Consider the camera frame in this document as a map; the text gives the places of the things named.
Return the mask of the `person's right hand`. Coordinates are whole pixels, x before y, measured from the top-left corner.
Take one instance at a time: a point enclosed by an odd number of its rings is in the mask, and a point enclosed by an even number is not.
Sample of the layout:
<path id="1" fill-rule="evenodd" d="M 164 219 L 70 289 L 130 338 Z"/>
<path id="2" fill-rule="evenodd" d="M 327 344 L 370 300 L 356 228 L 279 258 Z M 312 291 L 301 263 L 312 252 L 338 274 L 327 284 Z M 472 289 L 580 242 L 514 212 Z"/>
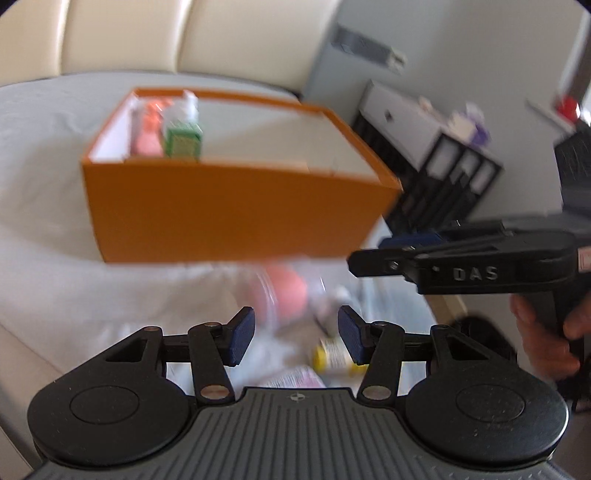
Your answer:
<path id="1" fill-rule="evenodd" d="M 580 361 L 570 352 L 569 342 L 590 334 L 590 295 L 568 315 L 563 325 L 564 338 L 537 320 L 534 308 L 524 297 L 512 295 L 510 309 L 516 317 L 523 349 L 538 376 L 558 381 L 579 371 Z"/>

